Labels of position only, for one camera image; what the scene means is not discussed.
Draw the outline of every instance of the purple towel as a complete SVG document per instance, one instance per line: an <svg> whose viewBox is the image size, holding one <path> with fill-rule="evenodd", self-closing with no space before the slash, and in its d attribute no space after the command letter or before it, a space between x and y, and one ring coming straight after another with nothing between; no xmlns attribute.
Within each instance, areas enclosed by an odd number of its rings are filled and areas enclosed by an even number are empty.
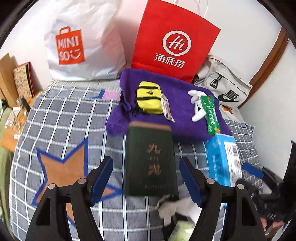
<svg viewBox="0 0 296 241"><path fill-rule="evenodd" d="M140 113L135 116L132 114L132 110L135 108L135 91L141 81L159 84L163 94L169 101L170 111L175 123L167 120L164 115L143 115ZM171 126L173 138L176 141L205 142L213 137L208 134L205 118L198 122L192 122L194 105L190 103L191 96L187 93L189 90L198 90L214 97L210 90L194 86L179 79L154 74L144 69L123 70L120 78L120 87L122 88L122 101L112 111L106 123L106 130L110 135L126 134L131 121L145 121ZM215 97L214 100L221 133L232 136L231 130L226 125L219 111L219 101Z"/></svg>

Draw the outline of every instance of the barcode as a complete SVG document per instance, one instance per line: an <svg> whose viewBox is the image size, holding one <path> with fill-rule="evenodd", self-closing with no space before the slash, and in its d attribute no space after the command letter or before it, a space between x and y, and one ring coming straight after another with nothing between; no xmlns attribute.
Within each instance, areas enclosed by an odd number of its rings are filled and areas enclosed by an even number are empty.
<svg viewBox="0 0 296 241"><path fill-rule="evenodd" d="M238 153L237 153L237 147L236 146L232 146L232 151L233 151L234 156L239 156Z"/></svg>

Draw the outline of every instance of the grey plaid blanket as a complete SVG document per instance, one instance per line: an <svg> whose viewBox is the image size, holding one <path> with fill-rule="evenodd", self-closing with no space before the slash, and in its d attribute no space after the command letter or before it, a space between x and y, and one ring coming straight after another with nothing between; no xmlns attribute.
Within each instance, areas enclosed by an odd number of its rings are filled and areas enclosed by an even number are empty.
<svg viewBox="0 0 296 241"><path fill-rule="evenodd" d="M17 144L10 175L9 207L14 235L25 241L26 233L36 209L32 200L44 182L36 148L63 159L86 137L89 138L88 170L97 168L104 156L111 156L114 169L109 184L123 188L125 136L112 137L105 131L105 123L118 102L92 99L100 90L89 87L53 86L39 94L28 116ZM254 165L259 164L253 147L250 127L228 122L236 132L240 157ZM176 165L180 157L187 156L194 167L209 177L207 157L203 143L174 143ZM262 182L246 177L251 183ZM178 185L183 184L177 171ZM130 197L119 195L99 202L91 210L104 240L160 241L163 220L154 208L156 197ZM223 227L224 209L220 213L214 240L219 240ZM79 240L76 228L69 223L73 240Z"/></svg>

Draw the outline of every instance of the orange shopping bag logo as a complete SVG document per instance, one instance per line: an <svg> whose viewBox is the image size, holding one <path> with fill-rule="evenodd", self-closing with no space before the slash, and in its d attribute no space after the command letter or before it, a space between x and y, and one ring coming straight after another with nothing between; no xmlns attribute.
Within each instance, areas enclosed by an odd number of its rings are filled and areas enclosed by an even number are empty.
<svg viewBox="0 0 296 241"><path fill-rule="evenodd" d="M56 35L59 65L78 64L84 62L84 50L81 39L81 29L71 31L70 27L61 28Z"/></svg>

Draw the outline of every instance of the book cover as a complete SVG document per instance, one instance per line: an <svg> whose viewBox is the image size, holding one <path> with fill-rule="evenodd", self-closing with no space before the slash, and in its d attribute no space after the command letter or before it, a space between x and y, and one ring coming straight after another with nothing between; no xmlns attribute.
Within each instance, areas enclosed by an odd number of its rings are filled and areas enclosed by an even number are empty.
<svg viewBox="0 0 296 241"><path fill-rule="evenodd" d="M133 121L126 136L124 194L177 194L172 131L169 126Z"/></svg>
<svg viewBox="0 0 296 241"><path fill-rule="evenodd" d="M13 75L19 96L24 96L26 99L33 98L34 88L32 84L30 62L17 66L13 70Z"/></svg>

